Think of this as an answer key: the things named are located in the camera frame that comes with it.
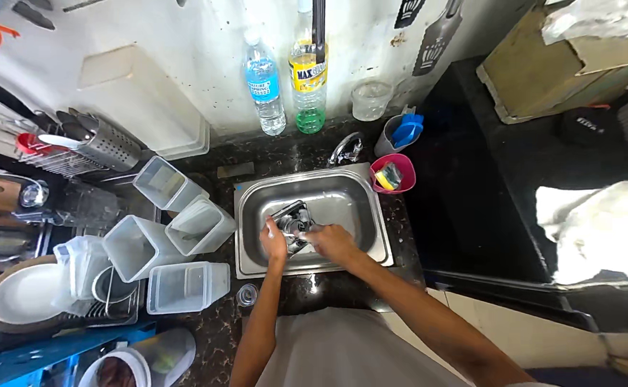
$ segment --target bottle cap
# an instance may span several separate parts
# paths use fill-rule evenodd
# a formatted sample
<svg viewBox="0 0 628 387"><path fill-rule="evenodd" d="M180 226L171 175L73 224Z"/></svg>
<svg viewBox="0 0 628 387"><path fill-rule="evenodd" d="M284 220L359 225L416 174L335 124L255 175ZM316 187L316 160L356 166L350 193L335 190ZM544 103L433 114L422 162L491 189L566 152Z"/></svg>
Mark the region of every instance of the bottle cap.
<svg viewBox="0 0 628 387"><path fill-rule="evenodd" d="M259 31L256 28L248 28L244 31L244 41L247 42L250 46L255 46L259 43L261 37L259 36Z"/></svg>
<svg viewBox="0 0 628 387"><path fill-rule="evenodd" d="M313 2L312 0L298 0L298 12L299 13L310 13L312 11Z"/></svg>

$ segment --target hand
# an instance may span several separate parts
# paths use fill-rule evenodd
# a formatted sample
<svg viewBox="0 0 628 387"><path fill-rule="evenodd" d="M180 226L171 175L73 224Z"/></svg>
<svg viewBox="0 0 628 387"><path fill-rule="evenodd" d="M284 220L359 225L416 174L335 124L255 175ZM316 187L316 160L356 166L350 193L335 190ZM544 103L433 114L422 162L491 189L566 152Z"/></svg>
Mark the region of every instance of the hand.
<svg viewBox="0 0 628 387"><path fill-rule="evenodd" d="M299 238L310 242L317 253L342 267L364 254L357 248L353 236L340 224L317 225L313 231L300 233Z"/></svg>
<svg viewBox="0 0 628 387"><path fill-rule="evenodd" d="M262 246L268 254L269 266L272 264L285 265L285 259L288 258L288 244L271 216L267 216L267 224L259 233L259 240L262 241Z"/></svg>

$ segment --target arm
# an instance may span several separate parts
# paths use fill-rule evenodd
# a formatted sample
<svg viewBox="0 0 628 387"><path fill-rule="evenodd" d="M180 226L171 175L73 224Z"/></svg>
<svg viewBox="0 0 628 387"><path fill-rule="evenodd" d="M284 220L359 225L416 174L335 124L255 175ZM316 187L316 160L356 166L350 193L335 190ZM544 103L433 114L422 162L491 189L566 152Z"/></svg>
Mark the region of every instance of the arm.
<svg viewBox="0 0 628 387"><path fill-rule="evenodd" d="M231 387L256 385L275 349L275 319L288 247L270 216L259 239L268 253L267 275L238 345L230 378Z"/></svg>
<svg viewBox="0 0 628 387"><path fill-rule="evenodd" d="M470 323L364 252L341 226L306 233L317 251L366 282L438 356L478 387L535 382Z"/></svg>

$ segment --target pink cup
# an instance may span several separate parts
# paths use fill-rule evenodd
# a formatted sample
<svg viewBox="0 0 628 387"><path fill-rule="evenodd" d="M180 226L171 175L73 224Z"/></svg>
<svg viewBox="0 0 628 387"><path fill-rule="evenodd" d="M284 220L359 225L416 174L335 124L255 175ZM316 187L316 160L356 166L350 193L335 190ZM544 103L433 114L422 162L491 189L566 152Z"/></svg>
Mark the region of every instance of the pink cup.
<svg viewBox="0 0 628 387"><path fill-rule="evenodd" d="M400 187L395 190L385 189L381 187L380 184L376 181L375 173L380 171L381 168L386 165L386 163L390 162L395 163L395 166L398 167L400 173L402 173L403 176L402 181L400 182ZM414 166L412 165L412 161L410 161L410 159L404 154L399 153L387 154L376 160L373 164L371 164L371 167L369 168L369 174L371 175L372 180L371 188L373 188L374 191L378 192L379 194L402 194L408 189L412 189L412 187L414 187L414 183L417 182L417 175L414 172Z"/></svg>

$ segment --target cardboard box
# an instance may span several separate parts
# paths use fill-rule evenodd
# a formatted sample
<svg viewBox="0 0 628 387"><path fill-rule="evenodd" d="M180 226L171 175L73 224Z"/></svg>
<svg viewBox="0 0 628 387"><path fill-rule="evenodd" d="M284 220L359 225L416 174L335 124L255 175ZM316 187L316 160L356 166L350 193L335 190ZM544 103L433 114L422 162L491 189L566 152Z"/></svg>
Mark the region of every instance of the cardboard box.
<svg viewBox="0 0 628 387"><path fill-rule="evenodd" d="M608 103L628 85L628 38L581 37L546 46L535 5L476 69L506 124Z"/></svg>

